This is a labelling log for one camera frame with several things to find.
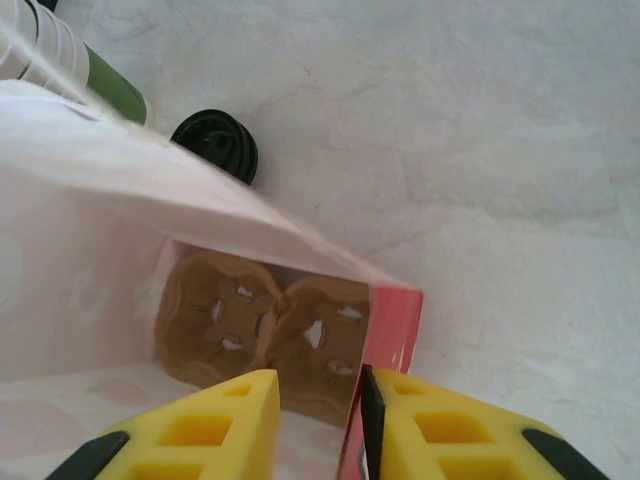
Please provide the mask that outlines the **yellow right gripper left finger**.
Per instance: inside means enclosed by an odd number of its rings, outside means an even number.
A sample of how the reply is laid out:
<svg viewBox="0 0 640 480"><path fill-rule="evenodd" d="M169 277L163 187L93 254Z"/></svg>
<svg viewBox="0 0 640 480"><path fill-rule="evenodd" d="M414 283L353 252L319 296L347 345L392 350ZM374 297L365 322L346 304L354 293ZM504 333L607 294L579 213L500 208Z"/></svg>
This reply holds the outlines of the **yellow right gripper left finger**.
<svg viewBox="0 0 640 480"><path fill-rule="evenodd" d="M278 430L278 375L256 370L108 428L50 476L271 479Z"/></svg>

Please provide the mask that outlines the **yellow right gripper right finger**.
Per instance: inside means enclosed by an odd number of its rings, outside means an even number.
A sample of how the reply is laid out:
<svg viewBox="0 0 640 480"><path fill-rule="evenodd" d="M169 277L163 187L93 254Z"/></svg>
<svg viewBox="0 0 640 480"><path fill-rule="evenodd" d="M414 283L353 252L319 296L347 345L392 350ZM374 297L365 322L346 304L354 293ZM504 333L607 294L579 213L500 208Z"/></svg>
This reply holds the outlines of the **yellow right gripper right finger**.
<svg viewBox="0 0 640 480"><path fill-rule="evenodd" d="M388 369L364 366L363 479L602 479L548 425Z"/></svg>

